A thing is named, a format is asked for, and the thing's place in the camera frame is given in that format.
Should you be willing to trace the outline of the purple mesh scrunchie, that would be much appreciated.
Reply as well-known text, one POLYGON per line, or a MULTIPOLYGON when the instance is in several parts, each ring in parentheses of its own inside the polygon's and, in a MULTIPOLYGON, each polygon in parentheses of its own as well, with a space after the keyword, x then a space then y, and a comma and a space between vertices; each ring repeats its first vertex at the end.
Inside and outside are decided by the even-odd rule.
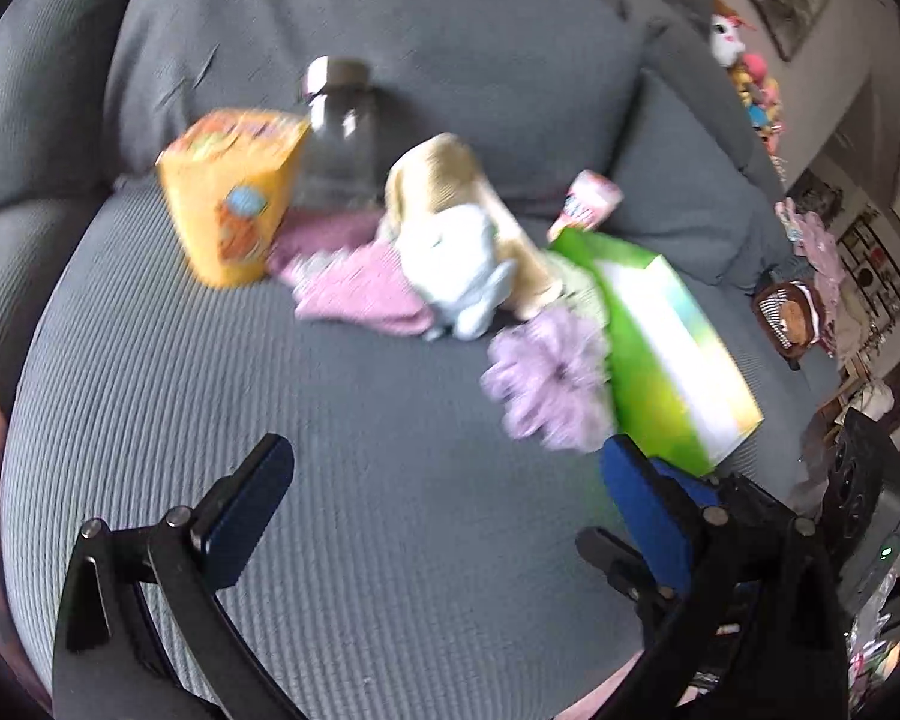
POLYGON ((497 333, 481 388, 504 408, 510 439, 536 437, 548 450, 593 454, 616 429, 607 357, 605 335, 593 320, 551 305, 497 333))

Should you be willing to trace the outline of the white blue plush toy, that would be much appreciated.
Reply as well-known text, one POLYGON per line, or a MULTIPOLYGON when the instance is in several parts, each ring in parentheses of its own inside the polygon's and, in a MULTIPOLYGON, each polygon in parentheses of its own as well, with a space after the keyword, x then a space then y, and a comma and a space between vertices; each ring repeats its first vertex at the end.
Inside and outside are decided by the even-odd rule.
POLYGON ((434 314, 422 333, 427 341, 482 337, 514 289, 517 264, 497 255, 493 220, 474 203, 405 221, 395 249, 404 277, 434 314))

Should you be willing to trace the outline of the pink knitted cloth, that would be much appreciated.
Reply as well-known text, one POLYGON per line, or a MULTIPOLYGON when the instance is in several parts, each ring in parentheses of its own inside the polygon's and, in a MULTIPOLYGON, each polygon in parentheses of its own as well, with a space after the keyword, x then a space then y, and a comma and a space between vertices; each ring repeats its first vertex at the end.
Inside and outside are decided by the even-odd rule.
POLYGON ((403 275, 390 242, 377 239, 379 210, 291 208, 269 249, 268 273, 292 291, 295 317, 422 337, 436 325, 403 275))

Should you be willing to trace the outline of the cream knitted towel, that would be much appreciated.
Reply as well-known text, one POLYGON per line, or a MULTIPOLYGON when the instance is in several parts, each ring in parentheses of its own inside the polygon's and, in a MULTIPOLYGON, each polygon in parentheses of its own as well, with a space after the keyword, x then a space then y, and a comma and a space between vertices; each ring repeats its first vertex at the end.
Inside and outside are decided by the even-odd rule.
POLYGON ((437 327, 460 340, 486 332, 497 309, 528 320, 562 291, 475 153, 452 133, 413 146, 391 166, 377 238, 395 247, 437 327))

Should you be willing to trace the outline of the green cardboard box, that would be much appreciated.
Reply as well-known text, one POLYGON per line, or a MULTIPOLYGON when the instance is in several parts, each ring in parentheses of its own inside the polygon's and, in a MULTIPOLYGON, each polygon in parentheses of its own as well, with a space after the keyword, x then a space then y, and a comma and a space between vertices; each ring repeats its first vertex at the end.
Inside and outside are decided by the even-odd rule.
POLYGON ((592 275, 605 304, 617 430, 696 478, 715 472, 763 411, 678 271, 663 255, 573 227, 551 249, 592 275))

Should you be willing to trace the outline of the brown round plush bag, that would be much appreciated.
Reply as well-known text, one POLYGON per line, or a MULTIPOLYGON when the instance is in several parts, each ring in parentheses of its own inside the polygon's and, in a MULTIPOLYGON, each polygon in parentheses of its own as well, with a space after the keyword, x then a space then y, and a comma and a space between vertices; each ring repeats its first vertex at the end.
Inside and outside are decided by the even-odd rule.
POLYGON ((752 312, 777 355, 792 371, 809 348, 824 343, 824 304, 806 281, 770 283, 751 301, 752 312))

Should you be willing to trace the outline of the grey sofa seat cushion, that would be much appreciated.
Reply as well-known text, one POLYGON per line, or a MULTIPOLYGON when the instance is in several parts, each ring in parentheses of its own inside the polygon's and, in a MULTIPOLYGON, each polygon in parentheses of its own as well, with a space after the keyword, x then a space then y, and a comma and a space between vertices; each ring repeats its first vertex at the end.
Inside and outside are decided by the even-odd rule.
POLYGON ((634 610, 578 557, 621 522, 589 455, 502 431, 481 343, 299 322, 274 281, 215 291, 162 193, 100 208, 38 324, 1 473, 7 600, 52 671, 80 525, 198 502, 265 434, 292 486, 222 601, 315 718, 548 718, 640 649, 634 610))

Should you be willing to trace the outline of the green patterned scrunchie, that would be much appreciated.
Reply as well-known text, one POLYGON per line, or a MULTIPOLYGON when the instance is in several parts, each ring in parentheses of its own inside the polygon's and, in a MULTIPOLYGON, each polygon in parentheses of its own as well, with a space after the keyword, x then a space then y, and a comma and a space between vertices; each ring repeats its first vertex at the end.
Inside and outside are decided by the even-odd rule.
POLYGON ((549 271, 560 281, 560 304, 605 330, 608 327, 608 310, 592 273, 551 250, 544 250, 543 257, 549 271))

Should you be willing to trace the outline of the pink floral garment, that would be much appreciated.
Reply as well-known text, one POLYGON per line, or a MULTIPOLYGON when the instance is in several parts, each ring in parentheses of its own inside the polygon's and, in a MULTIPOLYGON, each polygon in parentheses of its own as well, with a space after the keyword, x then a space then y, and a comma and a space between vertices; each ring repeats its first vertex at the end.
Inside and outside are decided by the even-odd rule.
POLYGON ((823 301, 823 346, 827 354, 837 355, 837 317, 841 305, 841 286, 845 270, 837 254, 836 239, 827 231, 816 211, 802 213, 787 197, 774 206, 775 215, 784 227, 793 252, 803 257, 813 268, 816 293, 823 301))

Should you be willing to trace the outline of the grey throw pillow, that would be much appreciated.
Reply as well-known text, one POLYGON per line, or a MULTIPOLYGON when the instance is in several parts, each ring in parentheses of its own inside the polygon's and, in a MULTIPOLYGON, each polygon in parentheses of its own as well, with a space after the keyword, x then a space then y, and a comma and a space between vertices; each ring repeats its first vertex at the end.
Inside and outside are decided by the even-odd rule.
POLYGON ((651 71, 640 76, 611 179, 622 202, 601 229, 702 283, 751 293, 788 257, 766 195, 651 71))

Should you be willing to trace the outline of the pink white tissue pack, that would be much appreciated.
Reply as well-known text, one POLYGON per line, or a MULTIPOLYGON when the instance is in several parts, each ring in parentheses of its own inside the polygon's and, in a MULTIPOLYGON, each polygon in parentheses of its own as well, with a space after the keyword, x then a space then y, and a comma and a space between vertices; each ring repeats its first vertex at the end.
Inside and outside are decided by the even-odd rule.
POLYGON ((610 217, 622 199, 624 193, 611 179, 590 169, 580 171, 567 190, 562 210, 549 227, 548 241, 555 241, 567 227, 593 231, 610 217))

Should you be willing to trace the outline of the pink plush toy pile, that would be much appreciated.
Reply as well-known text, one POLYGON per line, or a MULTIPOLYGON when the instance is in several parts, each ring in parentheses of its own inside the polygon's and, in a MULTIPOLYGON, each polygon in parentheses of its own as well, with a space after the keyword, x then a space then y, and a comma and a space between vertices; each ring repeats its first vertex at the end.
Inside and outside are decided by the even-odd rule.
POLYGON ((728 71, 754 132, 767 154, 777 156, 782 135, 781 88, 759 54, 743 54, 728 71))

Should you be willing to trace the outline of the yellow snack pouch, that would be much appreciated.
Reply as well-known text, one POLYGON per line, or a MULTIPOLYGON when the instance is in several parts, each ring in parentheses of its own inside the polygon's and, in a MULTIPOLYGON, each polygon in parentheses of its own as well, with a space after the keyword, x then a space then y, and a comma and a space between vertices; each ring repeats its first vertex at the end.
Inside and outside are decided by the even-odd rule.
POLYGON ((176 237, 201 283, 235 288, 266 275, 309 130, 280 110, 216 109, 159 154, 176 237))

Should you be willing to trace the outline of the white unicorn plush toy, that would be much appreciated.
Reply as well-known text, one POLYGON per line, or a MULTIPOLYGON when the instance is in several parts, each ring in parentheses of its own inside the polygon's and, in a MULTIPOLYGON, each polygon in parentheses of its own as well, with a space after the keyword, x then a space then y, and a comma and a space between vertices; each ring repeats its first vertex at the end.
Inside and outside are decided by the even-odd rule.
POLYGON ((717 64, 725 70, 730 70, 745 55, 746 44, 741 37, 743 29, 751 29, 748 21, 743 20, 724 0, 713 0, 710 52, 717 64))

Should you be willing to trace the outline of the grey sofa back cushion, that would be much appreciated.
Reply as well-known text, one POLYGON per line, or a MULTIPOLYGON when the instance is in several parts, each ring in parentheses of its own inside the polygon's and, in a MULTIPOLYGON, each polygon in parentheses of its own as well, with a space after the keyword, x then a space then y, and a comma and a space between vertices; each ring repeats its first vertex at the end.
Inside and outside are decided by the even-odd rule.
POLYGON ((322 55, 365 62, 377 164, 437 133, 476 151, 515 210, 603 169, 642 39, 619 0, 130 0, 103 108, 105 163, 141 174, 222 107, 288 110, 322 55))

